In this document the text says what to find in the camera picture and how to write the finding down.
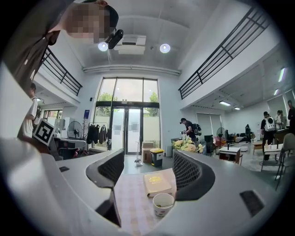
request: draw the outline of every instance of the checkered tablecloth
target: checkered tablecloth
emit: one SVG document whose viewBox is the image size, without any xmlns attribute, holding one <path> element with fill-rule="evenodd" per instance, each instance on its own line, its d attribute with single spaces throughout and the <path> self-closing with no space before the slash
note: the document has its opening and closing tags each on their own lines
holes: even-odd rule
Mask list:
<svg viewBox="0 0 295 236">
<path fill-rule="evenodd" d="M 174 196 L 176 181 L 172 169 L 158 172 L 161 172 L 171 184 Z M 115 198 L 122 229 L 135 236 L 148 233 L 162 219 L 153 212 L 153 197 L 147 197 L 143 181 L 145 174 L 149 173 L 121 175 L 115 186 Z"/>
</svg>

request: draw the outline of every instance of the book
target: book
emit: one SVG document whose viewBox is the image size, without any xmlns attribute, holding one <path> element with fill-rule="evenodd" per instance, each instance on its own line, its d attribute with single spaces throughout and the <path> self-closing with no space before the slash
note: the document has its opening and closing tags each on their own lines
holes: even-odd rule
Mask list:
<svg viewBox="0 0 295 236">
<path fill-rule="evenodd" d="M 172 187 L 161 173 L 146 174 L 143 181 L 148 197 L 155 197 L 157 194 L 172 194 Z"/>
</svg>

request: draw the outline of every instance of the white backpack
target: white backpack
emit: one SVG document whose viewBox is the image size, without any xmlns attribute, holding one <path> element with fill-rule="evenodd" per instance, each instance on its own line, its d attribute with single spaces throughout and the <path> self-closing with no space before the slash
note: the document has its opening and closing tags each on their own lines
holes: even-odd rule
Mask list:
<svg viewBox="0 0 295 236">
<path fill-rule="evenodd" d="M 264 129 L 266 131 L 275 131 L 276 130 L 275 121 L 273 120 L 272 117 L 269 116 L 269 117 L 265 118 Z"/>
</svg>

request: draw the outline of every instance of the flower bouquet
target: flower bouquet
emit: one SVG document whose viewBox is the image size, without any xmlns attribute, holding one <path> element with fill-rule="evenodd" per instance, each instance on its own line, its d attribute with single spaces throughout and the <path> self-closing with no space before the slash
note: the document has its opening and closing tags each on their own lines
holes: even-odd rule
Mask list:
<svg viewBox="0 0 295 236">
<path fill-rule="evenodd" d="M 174 149 L 179 149 L 183 151 L 188 151 L 192 153 L 202 153 L 203 152 L 203 146 L 199 144 L 198 148 L 195 146 L 194 142 L 190 137 L 187 135 L 183 136 L 181 140 L 174 141 L 172 143 L 172 147 Z"/>
</svg>

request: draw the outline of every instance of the bag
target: bag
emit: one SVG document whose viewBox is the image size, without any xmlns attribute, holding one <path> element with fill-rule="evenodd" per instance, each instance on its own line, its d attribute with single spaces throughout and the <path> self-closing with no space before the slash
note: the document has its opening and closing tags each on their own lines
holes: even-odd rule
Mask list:
<svg viewBox="0 0 295 236">
<path fill-rule="evenodd" d="M 195 135 L 198 135 L 198 136 L 202 135 L 202 129 L 198 124 L 193 124 L 192 128 L 193 128 Z"/>
<path fill-rule="evenodd" d="M 266 130 L 266 132 L 268 132 L 268 131 L 275 131 L 276 130 L 275 121 L 273 120 L 272 117 L 265 118 L 265 126 L 264 126 L 264 129 Z"/>
<path fill-rule="evenodd" d="M 41 116 L 41 107 L 37 107 L 37 112 L 36 112 L 36 115 L 35 115 L 35 119 L 32 121 L 33 123 L 33 131 L 35 131 L 37 125 L 39 124 L 39 121 L 40 121 L 40 116 Z"/>
</svg>

